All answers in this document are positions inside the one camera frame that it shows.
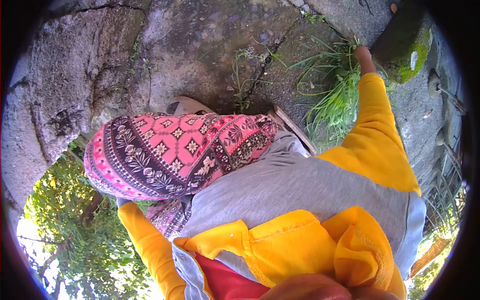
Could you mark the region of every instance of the gray shirt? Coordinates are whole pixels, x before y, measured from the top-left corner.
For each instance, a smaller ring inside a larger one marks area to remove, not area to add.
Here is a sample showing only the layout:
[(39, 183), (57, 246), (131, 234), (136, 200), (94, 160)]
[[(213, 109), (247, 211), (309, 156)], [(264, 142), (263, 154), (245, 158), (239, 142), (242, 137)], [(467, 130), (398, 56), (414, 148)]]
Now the gray shirt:
[[(399, 192), (306, 156), (295, 135), (277, 133), (257, 162), (218, 178), (193, 197), (192, 217), (180, 236), (193, 237), (239, 219), (251, 229), (298, 209), (312, 212), (323, 222), (358, 205), (382, 227), (405, 279), (422, 238), (423, 200), (415, 192)], [(242, 257), (223, 251), (216, 259), (257, 281)]]

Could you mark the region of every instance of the stone ground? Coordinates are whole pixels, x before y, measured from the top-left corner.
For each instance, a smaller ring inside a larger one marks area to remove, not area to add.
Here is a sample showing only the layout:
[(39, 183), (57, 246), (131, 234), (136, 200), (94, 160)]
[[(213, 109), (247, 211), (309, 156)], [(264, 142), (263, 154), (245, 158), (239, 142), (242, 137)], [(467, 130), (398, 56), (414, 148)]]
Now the stone ground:
[[(13, 210), (21, 214), (35, 181), (80, 133), (87, 137), (106, 120), (165, 111), (174, 96), (190, 96), (220, 114), (238, 113), (232, 78), (235, 50), (280, 55), (286, 65), (325, 50), (310, 38), (332, 43), (326, 23), (311, 24), (299, 8), (322, 13), (347, 36), (371, 46), (392, 14), (389, 1), (334, 0), (57, 0), (17, 63), (1, 133), (1, 169)], [(435, 32), (420, 73), (390, 93), (397, 127), (421, 184), (442, 155), (437, 132), (459, 118), (445, 97), (428, 96), (435, 68), (455, 91), (458, 74), (441, 34)], [(240, 82), (251, 104), (246, 113), (279, 105), (298, 124), (315, 101), (296, 92), (300, 69), (286, 72), (279, 60), (241, 59)], [(315, 85), (325, 89), (327, 85)]]

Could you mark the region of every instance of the pink patterned headscarf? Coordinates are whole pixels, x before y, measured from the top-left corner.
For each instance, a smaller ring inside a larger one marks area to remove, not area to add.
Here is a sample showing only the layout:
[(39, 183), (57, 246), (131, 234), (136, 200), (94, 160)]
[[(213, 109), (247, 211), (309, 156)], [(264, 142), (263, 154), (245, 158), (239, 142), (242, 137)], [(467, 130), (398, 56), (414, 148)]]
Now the pink patterned headscarf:
[(118, 117), (88, 143), (84, 166), (102, 192), (130, 200), (175, 199), (258, 159), (279, 130), (265, 115)]

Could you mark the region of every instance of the sky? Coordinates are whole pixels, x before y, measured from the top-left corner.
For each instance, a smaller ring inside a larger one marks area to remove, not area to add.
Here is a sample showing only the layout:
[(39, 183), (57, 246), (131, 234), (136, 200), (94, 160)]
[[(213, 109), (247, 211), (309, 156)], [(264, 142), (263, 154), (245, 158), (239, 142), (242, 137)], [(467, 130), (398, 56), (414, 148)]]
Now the sky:
[[(30, 239), (37, 239), (39, 240), (40, 237), (38, 236), (37, 233), (37, 226), (30, 220), (27, 220), (25, 218), (21, 218), (18, 221), (18, 227), (17, 227), (17, 238), (20, 243), (20, 245), (25, 245), (28, 254), (35, 259), (35, 261), (39, 265), (43, 265), (45, 260), (50, 256), (50, 253), (42, 252), (42, 242), (39, 241), (34, 241), (34, 240), (27, 240), (27, 239), (22, 239), (20, 236), (23, 236), (25, 238), (30, 238)], [(50, 268), (48, 268), (45, 271), (45, 277), (49, 281), (50, 285), (47, 288), (48, 293), (52, 293), (53, 290), (55, 289), (55, 280), (57, 278), (57, 274), (59, 272), (58, 269), (58, 260), (54, 260), (50, 264)], [(150, 283), (149, 288), (151, 289), (151, 292), (147, 293), (147, 299), (152, 298), (152, 299), (162, 299), (163, 295), (160, 292), (158, 285), (155, 284), (154, 282)], [(83, 300), (82, 297), (82, 290), (80, 290), (77, 294), (77, 299), (78, 300)], [(62, 284), (60, 287), (60, 293), (59, 293), (59, 300), (69, 300), (70, 297), (67, 294), (67, 291), (65, 290), (65, 285)]]

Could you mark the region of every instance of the yellow sleeve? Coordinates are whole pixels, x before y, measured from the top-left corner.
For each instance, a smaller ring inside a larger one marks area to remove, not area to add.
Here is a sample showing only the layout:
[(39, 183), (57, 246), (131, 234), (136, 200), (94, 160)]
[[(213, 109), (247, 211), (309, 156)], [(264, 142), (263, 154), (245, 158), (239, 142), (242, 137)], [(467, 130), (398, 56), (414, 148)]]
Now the yellow sleeve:
[(118, 214), (165, 299), (185, 299), (186, 284), (175, 269), (171, 243), (143, 215), (137, 204), (130, 202), (122, 205)]
[(355, 127), (341, 146), (317, 157), (385, 187), (421, 195), (396, 132), (383, 79), (375, 73), (365, 74), (358, 89), (359, 113)]

